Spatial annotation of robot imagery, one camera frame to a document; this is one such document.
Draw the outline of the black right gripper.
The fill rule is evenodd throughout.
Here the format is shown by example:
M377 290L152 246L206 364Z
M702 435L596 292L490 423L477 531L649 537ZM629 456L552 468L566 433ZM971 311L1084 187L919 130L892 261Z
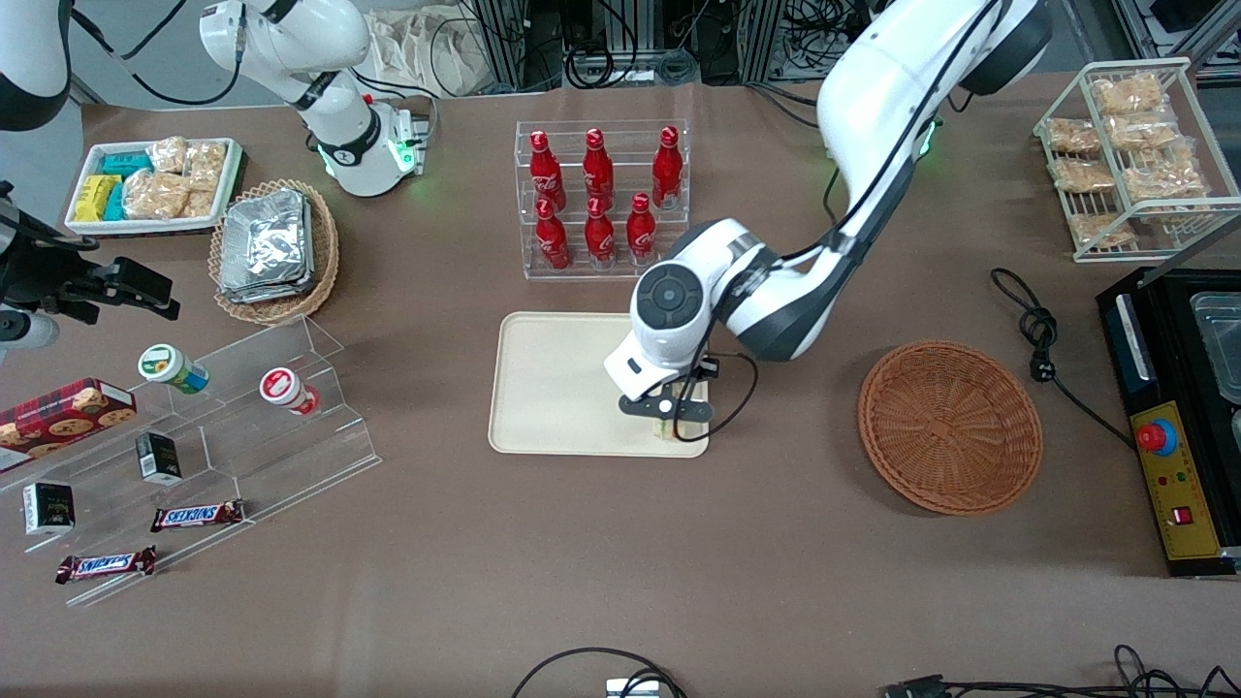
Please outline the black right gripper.
M2 253L2 302L25 310L43 308L45 298L60 301L68 289L72 301L119 306L105 287L105 267L79 252L14 243ZM180 303L172 298L172 279L128 257L112 260L112 287L137 296L137 306L168 320L177 320ZM158 298L169 298L158 301Z

